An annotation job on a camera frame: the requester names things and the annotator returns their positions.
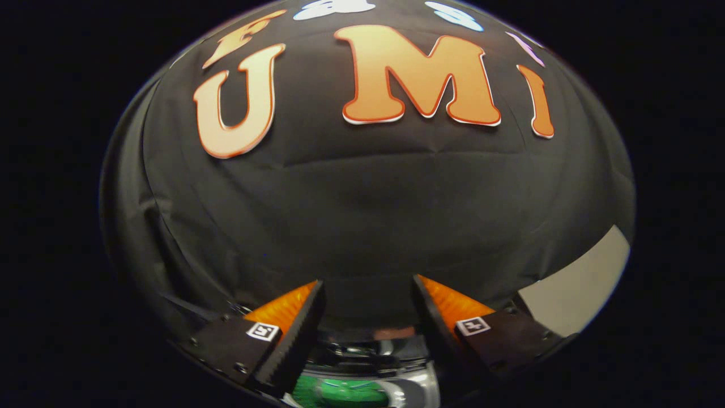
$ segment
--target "orange soft finger pad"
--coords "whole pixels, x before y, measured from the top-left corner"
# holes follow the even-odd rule
[[[307,297],[310,296],[316,284],[317,281],[315,280],[291,292],[285,293],[270,303],[256,308],[244,318],[253,322],[279,326],[282,330],[281,341],[284,335],[289,332],[292,322],[297,318],[299,310],[305,304]]]
[[[428,294],[431,296],[431,299],[438,308],[438,312],[443,318],[443,322],[454,338],[457,338],[454,328],[456,322],[459,320],[485,316],[495,312],[494,309],[491,309],[488,306],[451,289],[450,287],[441,285],[440,283],[430,280],[422,275],[418,275],[418,277],[426,287]]]

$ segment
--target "white panel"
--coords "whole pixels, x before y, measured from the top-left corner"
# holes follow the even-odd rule
[[[581,332],[614,291],[629,257],[629,243],[613,226],[579,259],[519,290],[534,319],[558,335]]]

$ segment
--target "black background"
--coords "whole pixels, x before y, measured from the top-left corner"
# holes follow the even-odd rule
[[[714,407],[725,187],[722,99],[709,96],[722,44],[715,10],[693,1],[476,4],[540,40],[600,95],[631,153],[638,211],[629,265],[599,317],[545,375],[470,405]],[[254,406],[144,326],[109,270],[97,221],[99,169],[126,104],[176,52],[253,5],[13,4],[4,337],[14,380],[4,406]]]

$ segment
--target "letter m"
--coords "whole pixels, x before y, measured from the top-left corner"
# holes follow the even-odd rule
[[[461,38],[438,38],[431,53],[385,25],[355,25],[335,32],[352,48],[355,98],[346,103],[346,121],[361,125],[397,121],[405,105],[390,91],[390,75],[405,90],[421,115],[432,118],[443,92],[453,78],[453,99],[446,106],[451,118],[462,123],[496,126],[501,113],[489,88],[484,50]]]

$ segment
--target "green object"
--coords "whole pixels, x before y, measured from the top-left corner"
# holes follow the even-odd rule
[[[301,375],[292,398],[304,408],[384,408],[388,396],[374,381],[332,380]]]

